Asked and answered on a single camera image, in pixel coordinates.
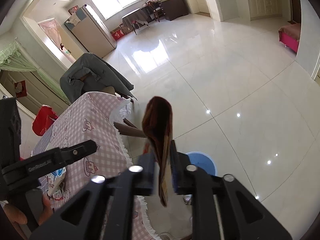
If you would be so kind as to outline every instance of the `green curtain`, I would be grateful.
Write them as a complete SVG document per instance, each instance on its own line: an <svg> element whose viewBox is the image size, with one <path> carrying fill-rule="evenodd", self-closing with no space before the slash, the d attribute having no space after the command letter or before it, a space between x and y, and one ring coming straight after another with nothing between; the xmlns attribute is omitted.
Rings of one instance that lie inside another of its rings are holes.
<svg viewBox="0 0 320 240"><path fill-rule="evenodd" d="M19 46L16 41L9 44L4 50L0 51L0 69L19 72L36 71L57 96L62 100L69 102L67 96L61 90L60 85L41 68L37 69L36 66L26 59L26 57L19 51Z"/></svg>

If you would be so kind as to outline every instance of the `person's hand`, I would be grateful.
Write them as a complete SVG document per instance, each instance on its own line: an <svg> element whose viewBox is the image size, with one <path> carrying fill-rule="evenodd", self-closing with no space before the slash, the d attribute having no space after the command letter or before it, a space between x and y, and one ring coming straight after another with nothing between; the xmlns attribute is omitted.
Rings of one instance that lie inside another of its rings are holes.
<svg viewBox="0 0 320 240"><path fill-rule="evenodd" d="M42 225L49 217L52 215L52 209L51 209L51 202L49 198L45 195L42 197L42 203L43 203L43 212L40 215L40 218L38 220L38 224ZM28 220L25 214L23 214L18 208L11 204L6 204L3 207L3 210L5 214L7 215L9 221L12 223L13 227L17 230L17 232L23 237L23 239L27 239L26 235L21 230L20 226L25 225Z"/></svg>

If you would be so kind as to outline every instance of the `bed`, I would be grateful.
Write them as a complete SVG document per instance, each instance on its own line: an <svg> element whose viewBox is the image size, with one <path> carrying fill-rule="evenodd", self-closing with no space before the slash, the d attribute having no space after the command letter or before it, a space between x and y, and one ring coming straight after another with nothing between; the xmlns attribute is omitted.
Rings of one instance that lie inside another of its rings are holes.
<svg viewBox="0 0 320 240"><path fill-rule="evenodd" d="M279 29L279 41L297 53L300 41L300 33L300 23L282 26Z"/></svg>

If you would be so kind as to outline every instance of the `blue bucket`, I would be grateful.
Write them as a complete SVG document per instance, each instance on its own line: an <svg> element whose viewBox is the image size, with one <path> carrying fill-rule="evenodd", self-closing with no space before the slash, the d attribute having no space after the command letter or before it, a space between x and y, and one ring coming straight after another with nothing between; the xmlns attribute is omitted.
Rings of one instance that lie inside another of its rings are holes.
<svg viewBox="0 0 320 240"><path fill-rule="evenodd" d="M191 164L204 169L210 175L218 175L217 166L209 155L202 152L189 152L187 155Z"/></svg>

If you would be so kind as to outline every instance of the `poster on door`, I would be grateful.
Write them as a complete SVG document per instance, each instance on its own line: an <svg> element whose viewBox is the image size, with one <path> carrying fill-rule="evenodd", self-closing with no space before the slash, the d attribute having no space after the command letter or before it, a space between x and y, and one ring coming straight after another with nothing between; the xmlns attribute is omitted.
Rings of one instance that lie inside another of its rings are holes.
<svg viewBox="0 0 320 240"><path fill-rule="evenodd" d="M14 83L14 88L15 88L17 98L22 98L22 97L27 96L27 89L26 89L26 81L25 80Z"/></svg>

